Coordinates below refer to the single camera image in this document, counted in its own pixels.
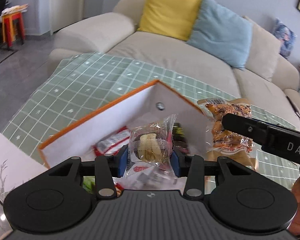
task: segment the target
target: grid pattern tablecloth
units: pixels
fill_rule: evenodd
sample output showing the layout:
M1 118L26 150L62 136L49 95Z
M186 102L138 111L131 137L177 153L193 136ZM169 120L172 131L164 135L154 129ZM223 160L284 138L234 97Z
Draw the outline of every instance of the grid pattern tablecloth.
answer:
M53 75L42 84L14 115L2 132L13 144L43 164L37 146L56 132L133 89L160 79L194 103L199 99L235 99L215 87L159 66L101 52L64 59ZM294 126L259 107L253 117L294 129ZM259 172L291 188L298 178L298 167L264 153L257 146Z

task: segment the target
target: stool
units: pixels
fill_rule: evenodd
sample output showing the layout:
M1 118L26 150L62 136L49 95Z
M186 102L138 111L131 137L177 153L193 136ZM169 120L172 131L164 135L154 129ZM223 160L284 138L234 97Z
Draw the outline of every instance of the stool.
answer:
M21 37L21 42L24 44L25 40L25 30L23 26L22 13L16 12L2 16L2 37L3 42L8 44L8 48L12 46L12 42L16 40L15 32L13 28L13 21L18 20L17 22L17 32Z

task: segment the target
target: doorway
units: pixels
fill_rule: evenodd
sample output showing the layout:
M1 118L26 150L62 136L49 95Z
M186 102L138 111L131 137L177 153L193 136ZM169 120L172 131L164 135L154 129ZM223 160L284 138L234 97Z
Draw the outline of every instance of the doorway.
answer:
M54 33L83 19L84 0L50 0L50 26Z

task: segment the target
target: gray floor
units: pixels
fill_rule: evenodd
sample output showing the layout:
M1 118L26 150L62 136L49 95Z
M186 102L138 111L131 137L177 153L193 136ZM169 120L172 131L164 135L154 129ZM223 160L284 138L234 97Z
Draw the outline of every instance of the gray floor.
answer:
M48 78L46 61L52 51L53 36L42 41L14 44L16 53L0 64L0 132L32 92ZM0 50L0 61L11 52ZM0 236L10 230L0 204Z

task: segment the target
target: hand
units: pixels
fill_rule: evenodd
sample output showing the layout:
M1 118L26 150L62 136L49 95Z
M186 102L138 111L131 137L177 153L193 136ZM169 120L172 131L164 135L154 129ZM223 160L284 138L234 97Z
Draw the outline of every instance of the hand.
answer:
M288 227L288 230L290 231L290 233L297 236L300 235L300 178L297 179L293 184L291 192L296 197L296 200L298 202L298 209L291 225Z

